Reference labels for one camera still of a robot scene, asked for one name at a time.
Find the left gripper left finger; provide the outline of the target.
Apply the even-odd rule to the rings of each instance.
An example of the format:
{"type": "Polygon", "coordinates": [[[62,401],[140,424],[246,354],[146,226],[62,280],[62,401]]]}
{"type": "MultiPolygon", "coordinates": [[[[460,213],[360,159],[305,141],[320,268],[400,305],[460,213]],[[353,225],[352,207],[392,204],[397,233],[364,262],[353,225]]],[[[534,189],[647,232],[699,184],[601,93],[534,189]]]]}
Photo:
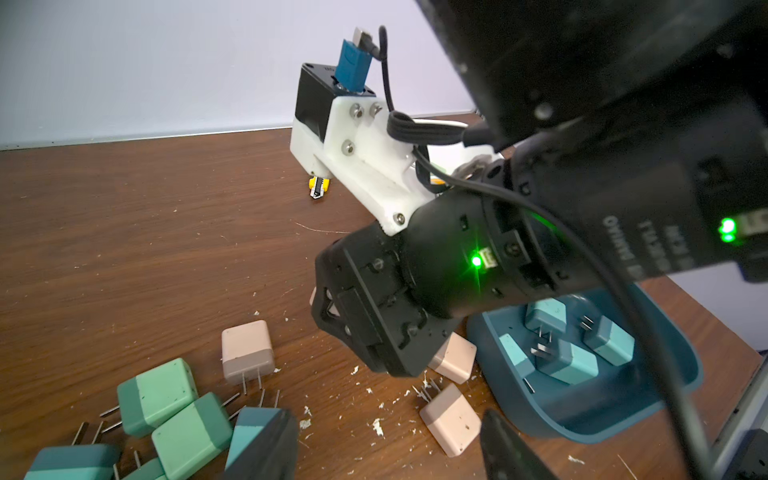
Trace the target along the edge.
{"type": "Polygon", "coordinates": [[[298,421],[286,409],[249,444],[222,479],[294,479],[298,459],[298,421]]]}

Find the teal plug bottom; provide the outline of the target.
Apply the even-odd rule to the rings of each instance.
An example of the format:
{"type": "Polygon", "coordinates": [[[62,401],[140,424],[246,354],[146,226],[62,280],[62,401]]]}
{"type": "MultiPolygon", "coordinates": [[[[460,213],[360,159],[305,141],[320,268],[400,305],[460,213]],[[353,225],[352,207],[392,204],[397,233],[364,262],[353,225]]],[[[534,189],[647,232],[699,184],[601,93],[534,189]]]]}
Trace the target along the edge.
{"type": "Polygon", "coordinates": [[[502,350],[510,360],[513,369],[517,372],[523,383],[531,394],[535,394],[535,389],[528,380],[528,377],[536,371],[534,362],[524,352],[521,346],[512,338],[510,334],[504,334],[499,338],[502,350]]]}

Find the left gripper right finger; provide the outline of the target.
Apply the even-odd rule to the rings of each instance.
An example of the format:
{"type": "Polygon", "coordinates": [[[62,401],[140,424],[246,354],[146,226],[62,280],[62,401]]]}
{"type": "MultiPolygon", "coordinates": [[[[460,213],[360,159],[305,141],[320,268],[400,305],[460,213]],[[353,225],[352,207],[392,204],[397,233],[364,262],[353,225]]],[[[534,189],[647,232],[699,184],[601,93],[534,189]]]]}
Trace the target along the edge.
{"type": "Polygon", "coordinates": [[[483,414],[480,445],[488,480],[555,480],[555,474],[496,410],[483,414]]]}

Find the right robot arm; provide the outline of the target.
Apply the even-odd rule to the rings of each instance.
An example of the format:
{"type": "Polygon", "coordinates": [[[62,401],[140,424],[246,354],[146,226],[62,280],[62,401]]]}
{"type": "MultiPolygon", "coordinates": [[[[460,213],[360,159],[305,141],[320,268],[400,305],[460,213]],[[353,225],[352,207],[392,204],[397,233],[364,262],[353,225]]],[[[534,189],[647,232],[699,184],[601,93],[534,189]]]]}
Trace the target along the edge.
{"type": "Polygon", "coordinates": [[[513,154],[316,259],[311,312],[373,371],[421,373],[476,313],[724,262],[767,279],[763,1],[424,1],[513,154]]]}

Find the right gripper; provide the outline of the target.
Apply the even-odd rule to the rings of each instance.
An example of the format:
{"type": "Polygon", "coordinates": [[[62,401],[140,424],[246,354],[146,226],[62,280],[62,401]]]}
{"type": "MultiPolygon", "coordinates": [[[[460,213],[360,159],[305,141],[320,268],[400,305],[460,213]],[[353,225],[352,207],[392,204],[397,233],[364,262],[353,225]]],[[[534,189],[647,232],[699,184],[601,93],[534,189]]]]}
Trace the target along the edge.
{"type": "Polygon", "coordinates": [[[493,305],[482,200],[450,191],[418,208],[405,230],[373,223],[315,260],[312,315],[370,370],[415,377],[461,319],[493,305]]]}

